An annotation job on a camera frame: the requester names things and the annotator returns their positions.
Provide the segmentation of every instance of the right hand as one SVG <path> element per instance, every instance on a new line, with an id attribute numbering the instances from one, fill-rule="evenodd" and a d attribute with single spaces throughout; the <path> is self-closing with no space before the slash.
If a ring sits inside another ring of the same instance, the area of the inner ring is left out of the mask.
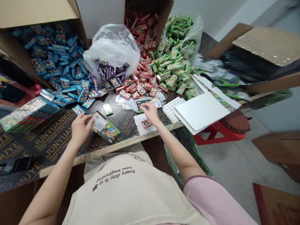
<path id="1" fill-rule="evenodd" d="M 161 122 L 157 115 L 157 108 L 155 105 L 153 105 L 153 103 L 150 102 L 144 103 L 142 106 L 140 106 L 140 109 L 143 110 L 147 119 L 150 120 L 150 122 L 154 126 L 158 125 Z"/>

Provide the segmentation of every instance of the person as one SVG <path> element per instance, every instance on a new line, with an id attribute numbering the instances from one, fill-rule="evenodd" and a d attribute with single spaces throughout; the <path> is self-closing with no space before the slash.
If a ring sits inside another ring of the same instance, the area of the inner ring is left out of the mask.
<path id="1" fill-rule="evenodd" d="M 182 191 L 173 177 L 153 167 L 139 143 L 104 156 L 100 164 L 85 171 L 85 183 L 72 195 L 63 224 L 256 224 L 222 185 L 205 175 L 159 120 L 157 108 L 146 103 L 141 109 L 178 166 Z M 94 122 L 86 124 L 89 118 L 79 115 L 72 123 L 72 138 L 21 225 L 55 223 L 73 160 Z"/>

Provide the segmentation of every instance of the open cardboard box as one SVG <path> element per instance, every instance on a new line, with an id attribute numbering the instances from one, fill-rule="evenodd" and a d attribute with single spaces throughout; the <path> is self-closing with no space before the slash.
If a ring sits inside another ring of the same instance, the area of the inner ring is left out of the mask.
<path id="1" fill-rule="evenodd" d="M 38 76 L 29 52 L 9 32 L 9 29 L 56 21 L 68 20 L 89 48 L 88 40 L 75 0 L 2 0 L 0 7 L 0 49 L 16 61 L 26 72 L 39 82 L 51 88 L 50 84 Z"/>
<path id="2" fill-rule="evenodd" d="M 300 36 L 276 28 L 252 27 L 243 23 L 237 24 L 207 56 L 219 59 L 234 45 L 283 67 L 300 59 Z M 300 72 L 249 85 L 247 90 L 261 94 L 298 86 L 300 86 Z"/>
<path id="3" fill-rule="evenodd" d="M 145 11 L 147 13 L 157 13 L 159 20 L 157 22 L 156 38 L 155 41 L 159 43 L 163 29 L 168 21 L 173 0 L 153 0 L 153 1 L 139 1 L 139 0 L 126 0 L 125 10 Z"/>

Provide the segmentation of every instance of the left hand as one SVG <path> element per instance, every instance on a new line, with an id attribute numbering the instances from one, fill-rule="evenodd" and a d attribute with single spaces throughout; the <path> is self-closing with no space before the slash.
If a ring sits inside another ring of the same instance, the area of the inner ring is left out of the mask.
<path id="1" fill-rule="evenodd" d="M 78 145 L 79 147 L 85 142 L 88 134 L 94 123 L 94 118 L 91 118 L 93 114 L 83 115 L 79 114 L 72 123 L 72 139 L 71 141 Z"/>

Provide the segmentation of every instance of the hand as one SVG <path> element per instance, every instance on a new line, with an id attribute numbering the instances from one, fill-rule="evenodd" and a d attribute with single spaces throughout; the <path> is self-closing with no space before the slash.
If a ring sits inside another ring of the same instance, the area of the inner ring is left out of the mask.
<path id="1" fill-rule="evenodd" d="M 83 115 L 79 114 L 72 123 L 72 139 L 70 142 L 80 147 L 84 141 L 87 139 L 88 134 L 94 123 L 94 118 L 91 118 L 93 114 Z"/>
<path id="2" fill-rule="evenodd" d="M 144 103 L 142 106 L 140 106 L 140 109 L 143 110 L 147 119 L 150 120 L 150 122 L 154 126 L 158 125 L 161 122 L 157 115 L 157 108 L 155 105 L 153 105 L 153 103 L 150 102 Z"/>

